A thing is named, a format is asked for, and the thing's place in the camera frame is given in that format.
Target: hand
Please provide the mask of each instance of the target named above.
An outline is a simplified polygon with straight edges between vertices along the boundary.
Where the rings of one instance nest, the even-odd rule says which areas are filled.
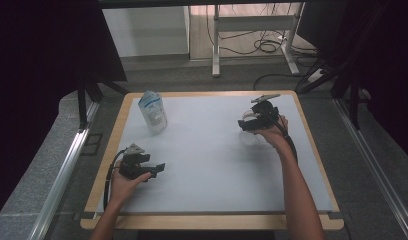
[[[288,119],[286,119],[284,115],[280,115],[278,123],[288,131]],[[252,133],[260,134],[261,136],[263,136],[264,139],[266,139],[266,141],[274,148],[277,148],[279,146],[280,141],[283,142],[285,140],[283,133],[276,125],[268,129],[255,130],[252,131]]]
[[[130,180],[122,176],[119,173],[119,169],[120,161],[116,163],[116,168],[114,169],[113,176],[111,178],[111,195],[109,202],[115,202],[123,205],[124,202],[132,195],[133,191],[135,191],[136,186],[150,178],[151,173],[144,173],[138,178]]]

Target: gray carpet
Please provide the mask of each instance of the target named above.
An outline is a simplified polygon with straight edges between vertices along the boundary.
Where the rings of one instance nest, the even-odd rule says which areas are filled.
[[[211,77],[208,62],[173,67],[173,62],[149,65],[126,72],[128,82],[119,85],[132,92],[252,90],[254,80],[270,73],[289,74],[283,58],[222,62],[220,78]],[[268,77],[257,90],[291,90],[298,78]],[[332,189],[347,228],[327,232],[328,239],[405,239],[405,236],[371,176],[361,153],[329,96],[332,82],[300,95]],[[60,202],[46,239],[86,239],[90,231],[80,227],[83,212],[106,148],[123,96],[101,86],[104,99],[90,130],[72,178]],[[360,106],[362,133],[388,178],[408,206],[408,157]],[[65,97],[60,114],[28,172],[0,214],[0,239],[25,239],[47,197],[78,127],[76,93]],[[136,231],[116,231],[114,239],[136,239]],[[276,239],[288,239],[284,231]]]

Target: wooden table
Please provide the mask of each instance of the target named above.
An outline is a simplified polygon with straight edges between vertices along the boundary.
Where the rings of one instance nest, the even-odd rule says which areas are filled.
[[[234,92],[167,92],[160,93],[164,98],[169,97],[194,97],[194,96],[249,96],[263,94],[288,94],[292,95],[300,113],[304,127],[309,136],[309,141],[313,148],[318,166],[322,173],[328,189],[329,196],[333,205],[333,213],[339,213],[338,204],[332,192],[329,180],[326,176],[323,164],[320,160],[319,153],[308,128],[307,121],[303,114],[300,102],[293,91],[234,91]],[[85,207],[85,213],[95,213],[99,204],[103,189],[108,166],[111,164],[114,156],[117,154],[119,142],[123,134],[129,109],[135,98],[140,98],[143,93],[130,93],[125,96],[119,115],[110,136],[107,149],[104,153],[98,174],[92,187],[89,199]],[[97,224],[100,216],[93,214],[92,219],[82,218],[81,226],[85,229],[93,229]],[[330,214],[320,213],[322,226],[325,230],[339,230],[344,226],[342,219],[330,219]],[[274,230],[286,229],[286,218],[284,214],[223,214],[223,215],[129,215],[119,216],[116,224],[117,229],[137,229],[137,230]]]

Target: forearm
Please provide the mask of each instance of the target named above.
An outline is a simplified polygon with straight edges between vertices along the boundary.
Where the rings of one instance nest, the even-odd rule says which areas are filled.
[[[122,203],[116,201],[110,201],[108,203],[104,214],[101,216],[91,237],[89,238],[90,240],[109,240],[112,238],[117,217],[122,206]]]
[[[290,146],[282,136],[273,145],[282,163],[285,213],[291,239],[323,239],[313,198]]]

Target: person's left arm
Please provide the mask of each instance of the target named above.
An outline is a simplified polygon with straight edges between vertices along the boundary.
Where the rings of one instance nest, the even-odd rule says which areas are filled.
[[[111,239],[116,226],[117,217],[125,201],[132,195],[136,186],[151,177],[151,173],[145,173],[134,180],[129,180],[119,173],[120,162],[111,178],[111,195],[107,208],[95,226],[90,240]]]

